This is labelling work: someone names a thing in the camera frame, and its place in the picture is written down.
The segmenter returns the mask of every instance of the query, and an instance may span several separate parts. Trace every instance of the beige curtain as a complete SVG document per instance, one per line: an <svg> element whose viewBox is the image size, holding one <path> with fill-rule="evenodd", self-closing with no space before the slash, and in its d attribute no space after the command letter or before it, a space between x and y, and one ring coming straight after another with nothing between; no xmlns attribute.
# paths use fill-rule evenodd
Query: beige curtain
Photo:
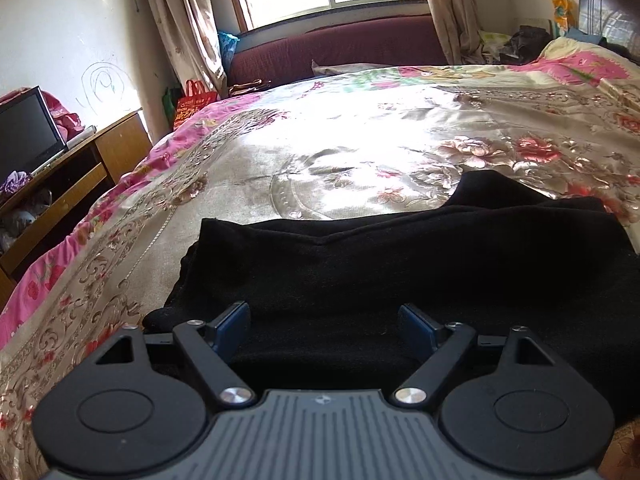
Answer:
<svg viewBox="0 0 640 480"><path fill-rule="evenodd" d="M427 0L444 55L452 65L484 63L474 0Z"/></svg>
<svg viewBox="0 0 640 480"><path fill-rule="evenodd" d="M211 0L149 0L169 60L184 86L200 80L226 97L218 32Z"/></svg>

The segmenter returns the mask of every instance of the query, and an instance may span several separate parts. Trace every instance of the pillow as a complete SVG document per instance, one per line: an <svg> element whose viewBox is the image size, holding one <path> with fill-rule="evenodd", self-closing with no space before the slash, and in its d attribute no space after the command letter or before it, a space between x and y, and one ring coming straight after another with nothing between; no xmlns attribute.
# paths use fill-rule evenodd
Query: pillow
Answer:
<svg viewBox="0 0 640 480"><path fill-rule="evenodd" d="M362 72L363 70L371 70L372 68L389 68L391 65L376 65L373 63L351 63L347 65L335 65L335 66L318 66L318 64L311 60L311 70L314 75L339 75L339 74L351 74L354 72Z"/></svg>

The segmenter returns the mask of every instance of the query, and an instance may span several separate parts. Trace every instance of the wooden desk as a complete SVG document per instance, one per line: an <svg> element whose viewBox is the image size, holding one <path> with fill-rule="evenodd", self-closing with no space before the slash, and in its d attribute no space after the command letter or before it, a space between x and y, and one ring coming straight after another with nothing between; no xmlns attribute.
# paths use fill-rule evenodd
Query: wooden desk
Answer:
<svg viewBox="0 0 640 480"><path fill-rule="evenodd" d="M53 233L53 239L47 239L47 245L53 247L60 243L75 227L75 219L84 216L105 190L113 187L123 174L132 171L146 157L151 142L138 112L127 114L82 140L0 206L2 218L43 187L52 191L54 199L53 204L0 257L0 310L26 266L48 250L42 242L52 238ZM95 195L94 200L89 198L92 195Z"/></svg>

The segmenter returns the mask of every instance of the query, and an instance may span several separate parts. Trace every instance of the black cloth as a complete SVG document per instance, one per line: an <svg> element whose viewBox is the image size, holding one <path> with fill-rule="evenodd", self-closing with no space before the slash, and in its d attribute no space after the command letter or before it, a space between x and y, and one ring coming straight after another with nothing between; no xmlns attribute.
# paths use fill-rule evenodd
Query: black cloth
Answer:
<svg viewBox="0 0 640 480"><path fill-rule="evenodd" d="M612 404L640 412L638 257L596 198L549 200L494 171L464 174L441 208L336 221L204 219L149 331L237 300L252 331L232 367L257 390L382 388L418 366L397 330L412 302L479 333L531 327Z"/></svg>
<svg viewBox="0 0 640 480"><path fill-rule="evenodd" d="M544 28L521 25L508 45L518 56L518 64L525 65L535 61L552 39L551 34Z"/></svg>

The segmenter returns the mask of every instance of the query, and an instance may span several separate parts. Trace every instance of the metal screw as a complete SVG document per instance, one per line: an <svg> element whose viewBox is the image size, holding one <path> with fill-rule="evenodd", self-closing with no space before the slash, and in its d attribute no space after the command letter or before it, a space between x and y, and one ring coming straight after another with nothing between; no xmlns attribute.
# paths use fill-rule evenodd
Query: metal screw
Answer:
<svg viewBox="0 0 640 480"><path fill-rule="evenodd" d="M328 404L329 402L331 402L331 397L329 397L328 395L322 394L320 396L317 396L314 400L318 404L322 404L324 406L325 404Z"/></svg>
<svg viewBox="0 0 640 480"><path fill-rule="evenodd" d="M220 399L227 404L242 404L251 400L254 394L246 388L242 388L241 386L232 386L230 388L225 388L220 393Z"/></svg>
<svg viewBox="0 0 640 480"><path fill-rule="evenodd" d="M420 388L400 388L394 397L403 404L419 404L427 398L427 393Z"/></svg>

